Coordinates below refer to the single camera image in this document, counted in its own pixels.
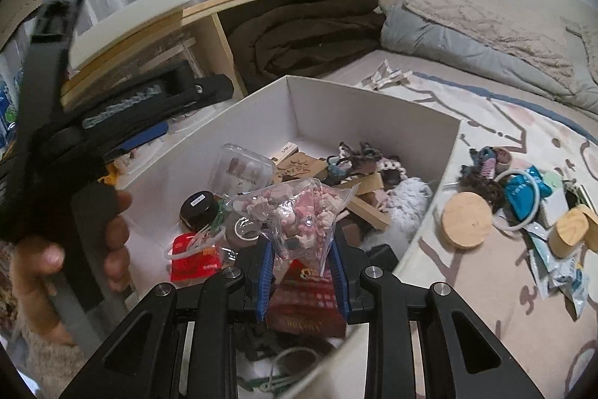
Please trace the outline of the person's left hand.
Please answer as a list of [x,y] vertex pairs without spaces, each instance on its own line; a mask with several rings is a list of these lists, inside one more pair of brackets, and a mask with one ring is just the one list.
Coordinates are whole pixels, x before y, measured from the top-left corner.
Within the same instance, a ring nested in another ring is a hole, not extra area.
[[10,279],[21,320],[46,342],[95,349],[123,319],[131,283],[125,191],[93,183],[75,196],[36,192],[4,206]]

